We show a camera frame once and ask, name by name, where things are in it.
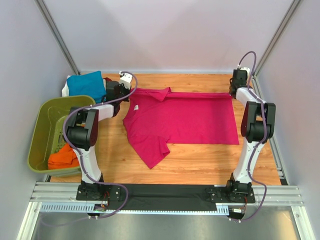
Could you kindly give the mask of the magenta pink t shirt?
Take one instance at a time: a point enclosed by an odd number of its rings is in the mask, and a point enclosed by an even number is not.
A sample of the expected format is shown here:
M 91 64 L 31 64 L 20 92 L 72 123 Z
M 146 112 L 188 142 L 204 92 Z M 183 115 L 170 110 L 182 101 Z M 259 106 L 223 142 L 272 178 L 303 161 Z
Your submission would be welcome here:
M 239 144 L 228 93 L 138 88 L 123 125 L 128 142 L 149 169 L 170 154 L 168 144 Z

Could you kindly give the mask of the olive green plastic basket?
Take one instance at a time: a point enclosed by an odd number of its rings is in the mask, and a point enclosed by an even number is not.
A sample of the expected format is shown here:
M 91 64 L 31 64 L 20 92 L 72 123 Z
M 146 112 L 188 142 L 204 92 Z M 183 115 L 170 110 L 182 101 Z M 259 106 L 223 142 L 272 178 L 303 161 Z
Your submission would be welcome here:
M 49 169 L 48 160 L 51 154 L 57 153 L 66 144 L 63 124 L 70 109 L 94 104 L 92 97 L 77 95 L 53 98 L 40 107 L 27 159 L 30 170 L 54 177 L 69 177 L 81 173 L 79 166 Z

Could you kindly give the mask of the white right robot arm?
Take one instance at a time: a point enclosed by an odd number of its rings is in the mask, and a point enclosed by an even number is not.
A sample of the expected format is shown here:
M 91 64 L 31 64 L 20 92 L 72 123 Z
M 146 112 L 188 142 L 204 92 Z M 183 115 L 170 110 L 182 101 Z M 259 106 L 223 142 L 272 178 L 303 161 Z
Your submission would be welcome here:
M 275 129 L 276 105 L 259 98 L 248 86 L 250 69 L 237 67 L 229 80 L 229 94 L 244 106 L 240 126 L 243 148 L 235 168 L 227 181 L 225 196 L 231 202 L 252 193 L 253 171 L 258 156 Z

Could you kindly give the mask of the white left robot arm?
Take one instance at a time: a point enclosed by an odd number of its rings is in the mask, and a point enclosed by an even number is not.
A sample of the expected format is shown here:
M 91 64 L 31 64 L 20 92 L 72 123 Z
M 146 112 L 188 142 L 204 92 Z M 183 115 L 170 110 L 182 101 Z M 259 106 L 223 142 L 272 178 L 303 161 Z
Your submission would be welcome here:
M 63 125 L 64 139 L 75 152 L 80 169 L 81 183 L 77 198 L 99 201 L 105 196 L 103 174 L 98 167 L 95 145 L 98 140 L 99 122 L 115 117 L 121 102 L 129 101 L 132 78 L 107 81 L 106 94 L 101 103 L 88 107 L 72 107 Z

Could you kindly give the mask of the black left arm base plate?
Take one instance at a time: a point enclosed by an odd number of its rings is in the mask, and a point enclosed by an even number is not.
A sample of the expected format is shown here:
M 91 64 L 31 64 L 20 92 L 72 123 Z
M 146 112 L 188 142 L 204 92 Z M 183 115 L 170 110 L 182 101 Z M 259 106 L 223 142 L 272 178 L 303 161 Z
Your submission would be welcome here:
M 126 191 L 117 185 L 80 184 L 76 193 L 77 201 L 119 202 L 126 198 Z

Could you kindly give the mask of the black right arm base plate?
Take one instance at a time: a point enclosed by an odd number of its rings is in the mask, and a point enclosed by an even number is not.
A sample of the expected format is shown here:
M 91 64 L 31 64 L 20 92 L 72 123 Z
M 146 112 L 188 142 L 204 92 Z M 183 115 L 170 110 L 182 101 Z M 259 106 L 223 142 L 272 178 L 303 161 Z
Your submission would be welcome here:
M 211 186 L 205 189 L 205 193 L 212 203 L 253 204 L 256 202 L 252 187 L 245 189 L 244 192 L 242 192 L 231 190 L 226 186 Z

